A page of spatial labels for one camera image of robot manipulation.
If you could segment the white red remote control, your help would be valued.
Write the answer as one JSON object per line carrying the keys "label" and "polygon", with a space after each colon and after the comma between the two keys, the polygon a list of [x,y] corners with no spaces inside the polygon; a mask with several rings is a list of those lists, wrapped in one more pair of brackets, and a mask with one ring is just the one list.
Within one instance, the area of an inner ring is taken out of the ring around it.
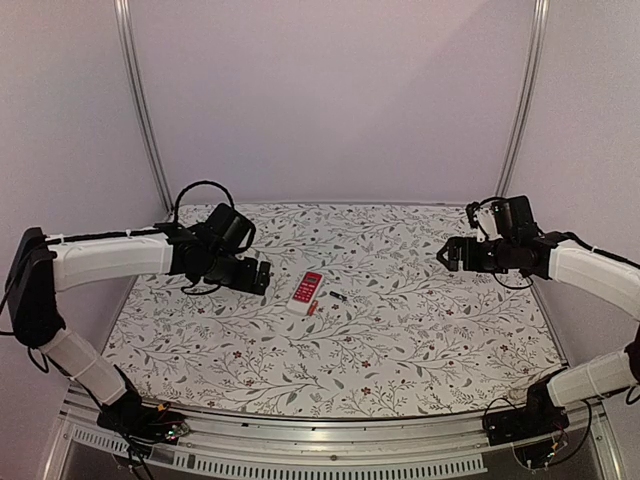
{"label": "white red remote control", "polygon": [[305,272],[290,296],[286,309],[292,313],[306,315],[312,303],[316,300],[323,280],[324,276],[320,273]]}

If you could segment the orange battery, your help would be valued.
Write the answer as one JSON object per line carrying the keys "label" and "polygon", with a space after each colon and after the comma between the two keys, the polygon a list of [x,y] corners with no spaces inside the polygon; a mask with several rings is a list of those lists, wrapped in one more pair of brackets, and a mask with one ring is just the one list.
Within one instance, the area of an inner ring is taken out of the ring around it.
{"label": "orange battery", "polygon": [[307,311],[307,315],[308,315],[308,316],[313,315],[313,314],[314,314],[314,312],[315,312],[315,310],[317,309],[317,306],[318,306],[318,301],[317,301],[317,300],[314,300],[314,301],[311,303],[311,305],[310,305],[310,307],[309,307],[309,309],[308,309],[308,311]]}

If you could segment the black battery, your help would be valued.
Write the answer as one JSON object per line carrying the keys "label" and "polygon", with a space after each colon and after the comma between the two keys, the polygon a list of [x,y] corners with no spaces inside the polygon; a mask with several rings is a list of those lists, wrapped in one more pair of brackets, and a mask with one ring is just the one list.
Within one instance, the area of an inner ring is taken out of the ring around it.
{"label": "black battery", "polygon": [[341,301],[347,301],[348,300],[348,298],[345,295],[340,294],[340,293],[335,292],[335,291],[329,291],[329,295],[334,297],[334,298],[336,298],[336,299],[339,299]]}

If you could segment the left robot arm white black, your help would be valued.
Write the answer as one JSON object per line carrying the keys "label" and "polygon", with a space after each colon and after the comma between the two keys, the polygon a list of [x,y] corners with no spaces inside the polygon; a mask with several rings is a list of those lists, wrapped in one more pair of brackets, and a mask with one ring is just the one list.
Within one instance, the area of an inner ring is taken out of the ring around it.
{"label": "left robot arm white black", "polygon": [[85,284],[141,275],[183,276],[183,291],[198,295],[221,288],[259,295],[270,283],[270,263],[246,256],[256,235],[253,222],[228,199],[209,217],[184,226],[177,216],[142,230],[48,236],[27,229],[9,270],[1,307],[8,335],[27,349],[43,373],[56,368],[78,383],[99,408],[97,423],[125,440],[174,444],[189,432],[183,414],[169,404],[144,405],[125,373],[76,332],[58,310],[60,292]]}

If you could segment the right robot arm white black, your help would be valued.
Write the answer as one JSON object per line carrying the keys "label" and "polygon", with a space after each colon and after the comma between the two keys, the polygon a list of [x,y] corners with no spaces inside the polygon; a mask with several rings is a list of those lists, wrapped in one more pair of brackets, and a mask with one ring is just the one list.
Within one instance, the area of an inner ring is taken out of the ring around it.
{"label": "right robot arm white black", "polygon": [[[566,284],[639,317],[639,266],[590,246],[572,232],[543,232],[529,199],[490,197],[465,208],[472,237],[449,238],[437,260],[449,271],[523,277]],[[568,427],[572,403],[605,398],[639,383],[639,342],[543,377],[528,387],[522,407],[486,412],[482,426],[491,445],[516,442]]]}

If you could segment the floral patterned table mat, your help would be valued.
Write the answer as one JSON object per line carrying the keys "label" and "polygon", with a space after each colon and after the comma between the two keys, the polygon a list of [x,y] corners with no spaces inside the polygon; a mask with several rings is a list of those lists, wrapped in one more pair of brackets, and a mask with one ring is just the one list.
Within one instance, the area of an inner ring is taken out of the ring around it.
{"label": "floral patterned table mat", "polygon": [[[519,403],[563,364],[520,276],[437,262],[468,234],[460,207],[240,210],[257,227],[251,256],[271,263],[267,292],[188,296],[180,278],[139,278],[104,354],[143,396],[300,417],[454,414]],[[286,309],[307,271],[324,276],[311,316]]]}

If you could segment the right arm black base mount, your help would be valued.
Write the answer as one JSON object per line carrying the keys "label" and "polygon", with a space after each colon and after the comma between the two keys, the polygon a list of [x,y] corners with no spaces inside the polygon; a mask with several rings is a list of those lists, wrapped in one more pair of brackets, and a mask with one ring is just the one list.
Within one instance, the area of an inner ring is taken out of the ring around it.
{"label": "right arm black base mount", "polygon": [[482,428],[491,446],[551,434],[568,426],[569,418],[563,408],[536,396],[529,398],[523,407],[511,405],[492,413],[486,410],[482,417]]}

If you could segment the front aluminium rail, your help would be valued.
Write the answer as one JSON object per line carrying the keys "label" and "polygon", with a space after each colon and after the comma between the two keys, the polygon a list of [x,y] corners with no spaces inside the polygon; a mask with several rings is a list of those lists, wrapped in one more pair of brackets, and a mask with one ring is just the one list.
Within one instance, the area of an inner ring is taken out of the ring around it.
{"label": "front aluminium rail", "polygon": [[627,479],[600,403],[569,409],[552,461],[544,437],[493,445],[483,414],[397,419],[303,419],[182,407],[189,433],[131,455],[98,427],[81,389],[63,401],[44,479]]}

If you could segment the right aluminium frame post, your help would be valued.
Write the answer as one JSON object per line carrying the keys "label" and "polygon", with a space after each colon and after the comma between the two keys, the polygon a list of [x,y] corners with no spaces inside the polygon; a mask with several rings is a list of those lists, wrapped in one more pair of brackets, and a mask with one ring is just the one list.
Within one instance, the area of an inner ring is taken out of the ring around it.
{"label": "right aluminium frame post", "polygon": [[526,131],[544,49],[550,1],[536,0],[533,4],[531,31],[526,51],[524,74],[516,104],[514,121],[508,137],[504,160],[495,188],[495,196],[504,197],[512,183],[519,151]]}

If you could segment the aluminium frame post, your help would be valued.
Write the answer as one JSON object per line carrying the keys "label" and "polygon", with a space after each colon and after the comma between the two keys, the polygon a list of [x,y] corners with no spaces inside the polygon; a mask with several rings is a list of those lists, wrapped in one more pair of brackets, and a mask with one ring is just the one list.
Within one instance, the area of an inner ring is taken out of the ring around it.
{"label": "aluminium frame post", "polygon": [[495,188],[495,196],[504,197],[512,183],[519,151],[526,131],[544,49],[550,1],[536,0],[533,4],[531,31],[526,51],[524,74],[516,104],[514,121],[508,137],[504,160]]}
{"label": "aluminium frame post", "polygon": [[127,0],[115,0],[113,4],[126,76],[143,147],[161,205],[167,212],[171,212],[174,207],[173,197],[161,159],[146,98],[142,71],[135,44],[131,3]]}

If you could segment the left aluminium frame post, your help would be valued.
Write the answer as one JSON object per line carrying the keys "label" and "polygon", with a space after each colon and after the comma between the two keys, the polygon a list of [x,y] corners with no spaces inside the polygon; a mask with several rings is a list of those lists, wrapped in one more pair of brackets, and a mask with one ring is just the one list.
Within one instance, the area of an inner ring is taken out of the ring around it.
{"label": "left aluminium frame post", "polygon": [[115,0],[113,4],[126,76],[143,147],[161,205],[167,212],[171,212],[174,207],[173,197],[161,159],[146,98],[142,71],[135,44],[131,3],[127,0]]}

